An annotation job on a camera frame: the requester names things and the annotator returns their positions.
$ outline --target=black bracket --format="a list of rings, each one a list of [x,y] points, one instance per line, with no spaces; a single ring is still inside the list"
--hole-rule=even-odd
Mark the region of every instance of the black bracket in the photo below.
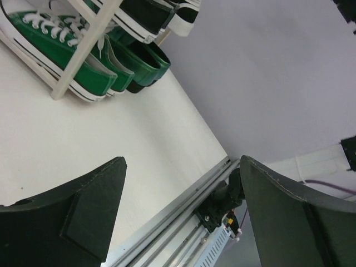
[[[341,145],[350,164],[349,171],[356,171],[356,136],[341,140]]]
[[[0,206],[0,266],[100,267],[125,175],[125,159],[117,157],[47,192]]]
[[[346,23],[356,23],[356,0],[333,0]]]
[[[221,226],[221,221],[225,214],[233,219],[232,229],[239,228],[235,215],[231,215],[231,210],[241,206],[245,195],[241,183],[240,169],[232,171],[229,176],[229,184],[220,182],[215,190],[199,205],[195,214],[207,230],[212,233]]]

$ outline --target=shoe rack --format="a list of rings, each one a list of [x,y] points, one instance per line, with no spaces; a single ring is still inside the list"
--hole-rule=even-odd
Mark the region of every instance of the shoe rack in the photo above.
[[[161,33],[160,35],[158,35],[157,39],[155,40],[155,43],[160,46],[163,41],[168,37],[168,35],[171,34],[171,30],[170,29],[166,29],[163,33]]]
[[[77,46],[77,51],[73,54],[69,61],[63,75],[59,80],[55,79],[47,70],[42,68],[33,57],[22,52],[6,35],[0,31],[1,41],[8,46],[24,63],[26,63],[31,70],[33,70],[46,84],[50,86],[53,91],[51,96],[54,100],[63,97],[67,91],[71,80],[78,72],[84,60],[89,55],[99,37],[104,33],[105,28],[115,14],[117,7],[122,0],[105,1],[102,8],[95,14],[83,0],[68,0],[70,4],[89,22],[91,27],[83,40]]]

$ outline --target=white rubber sole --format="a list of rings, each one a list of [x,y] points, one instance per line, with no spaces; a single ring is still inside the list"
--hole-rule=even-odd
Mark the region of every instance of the white rubber sole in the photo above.
[[[106,95],[107,96],[119,96],[119,95],[122,95],[123,93],[125,93],[125,91],[122,91],[122,92],[117,92],[117,91],[114,91],[113,89],[109,89],[107,92],[106,92]]]
[[[98,7],[102,7],[101,0],[92,0],[92,2]],[[157,38],[157,34],[151,33],[131,18],[120,7],[117,8],[114,17],[112,18],[121,28],[123,28],[132,37],[142,43],[151,43]]]
[[[0,29],[21,51],[35,60],[41,67],[46,69],[55,78],[60,78],[63,70],[43,55],[37,48],[35,48],[26,38],[24,38],[16,29],[16,27],[8,20],[2,9],[2,1],[0,1]],[[79,85],[75,80],[72,80],[69,89],[79,98],[87,102],[98,102],[102,100],[105,95],[97,96]]]
[[[175,14],[168,24],[168,28],[171,29],[176,35],[181,37],[187,37],[194,27],[194,23],[189,23]]]
[[[194,3],[194,1],[185,0],[187,3],[179,5],[179,8],[190,8],[199,12],[200,2]],[[194,23],[190,23],[182,19],[178,14],[174,14],[172,20],[168,24],[168,28],[171,29],[176,35],[187,37],[194,27]]]

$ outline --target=white wall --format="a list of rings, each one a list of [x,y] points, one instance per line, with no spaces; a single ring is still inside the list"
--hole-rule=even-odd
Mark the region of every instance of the white wall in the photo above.
[[[203,0],[191,35],[162,47],[225,151],[274,162],[356,134],[353,29],[331,0]],[[356,189],[353,173],[320,179]],[[260,265],[245,227],[217,266]]]

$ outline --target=sneaker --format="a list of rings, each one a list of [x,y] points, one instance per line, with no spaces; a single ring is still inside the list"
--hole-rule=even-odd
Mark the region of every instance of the sneaker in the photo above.
[[[179,9],[168,24],[175,34],[186,37],[194,27],[200,10],[201,0],[171,0],[179,4]]]
[[[23,0],[0,0],[0,29],[24,53],[55,78],[63,70],[76,51],[79,40],[68,28],[60,27],[45,13],[33,10]],[[81,99],[96,102],[103,99],[117,75],[89,55],[78,70],[69,89]]]
[[[68,27],[71,28],[75,36],[84,35],[89,24],[80,16],[58,16],[59,19]],[[117,75],[116,81],[111,88],[106,92],[108,96],[116,96],[124,93],[126,87],[130,84],[135,76],[135,73],[126,68],[116,58],[108,36],[102,36],[97,45],[93,47],[91,54],[95,56],[106,68]]]
[[[158,62],[160,65],[160,70],[157,73],[157,76],[155,77],[155,80],[153,81],[153,85],[156,81],[158,81],[162,76],[167,72],[167,70],[171,66],[171,61],[167,57],[167,55],[163,52],[163,50],[156,45],[155,43],[150,43],[150,44],[143,44],[143,47],[151,54],[151,56]]]
[[[135,76],[127,87],[131,93],[138,93],[144,87],[151,85],[160,73],[160,64],[144,48],[144,44],[135,41],[128,46],[119,42],[112,42],[114,54],[120,57],[121,63],[128,69],[134,71]]]
[[[105,0],[85,0],[98,12]],[[164,0],[123,0],[113,20],[140,42],[151,43],[177,11],[177,6]]]
[[[110,40],[120,42],[123,46],[128,46],[136,40],[121,27],[115,27],[107,35],[110,37]]]

